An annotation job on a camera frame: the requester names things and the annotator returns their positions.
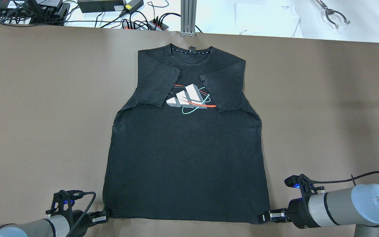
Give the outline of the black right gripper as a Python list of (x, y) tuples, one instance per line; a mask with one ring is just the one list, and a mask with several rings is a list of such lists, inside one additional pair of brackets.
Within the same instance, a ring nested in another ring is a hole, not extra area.
[(291, 222), (300, 229), (315, 228), (307, 204), (303, 198), (296, 198), (289, 202), (288, 208), (268, 210), (258, 216), (260, 223), (288, 223)]

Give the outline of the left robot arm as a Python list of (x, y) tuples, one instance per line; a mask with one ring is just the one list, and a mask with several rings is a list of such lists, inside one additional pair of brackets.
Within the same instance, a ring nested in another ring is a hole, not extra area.
[(88, 228), (109, 221), (107, 211), (90, 212), (84, 215), (72, 233), (71, 228), (83, 214), (81, 210), (72, 211), (73, 223), (66, 217), (53, 215), (25, 224), (0, 224), (0, 237), (83, 237)]

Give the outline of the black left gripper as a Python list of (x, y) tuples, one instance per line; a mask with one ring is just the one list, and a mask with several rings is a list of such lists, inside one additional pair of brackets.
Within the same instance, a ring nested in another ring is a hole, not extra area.
[[(78, 222), (78, 219), (84, 213), (81, 210), (70, 210), (68, 213), (72, 214), (72, 223), (70, 224), (70, 230)], [(108, 211), (97, 211), (86, 213), (86, 215), (81, 219), (81, 222), (76, 226), (73, 232), (87, 232), (88, 228), (92, 227), (93, 224), (105, 224), (109, 221)]]

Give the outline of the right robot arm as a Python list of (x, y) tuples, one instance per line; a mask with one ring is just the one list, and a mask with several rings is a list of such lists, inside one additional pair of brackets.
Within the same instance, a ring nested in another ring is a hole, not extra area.
[[(371, 171), (346, 181), (378, 173)], [(323, 181), (305, 174), (292, 175), (284, 183), (298, 188), (301, 197), (291, 200), (287, 208), (266, 211), (259, 216), (260, 223), (292, 223), (300, 229), (354, 224), (355, 237), (379, 237), (379, 184), (354, 184), (326, 192)]]

